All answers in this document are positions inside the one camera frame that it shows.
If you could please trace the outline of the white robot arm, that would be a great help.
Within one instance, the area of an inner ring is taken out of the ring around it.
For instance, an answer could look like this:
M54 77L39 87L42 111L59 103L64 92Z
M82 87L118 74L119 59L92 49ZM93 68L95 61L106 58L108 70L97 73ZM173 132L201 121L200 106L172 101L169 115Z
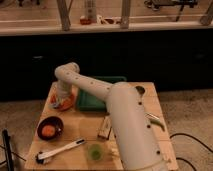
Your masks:
M132 85L127 82L112 84L80 75L76 63L57 67L55 76L60 97L75 85L105 102L126 171L168 171L140 95Z

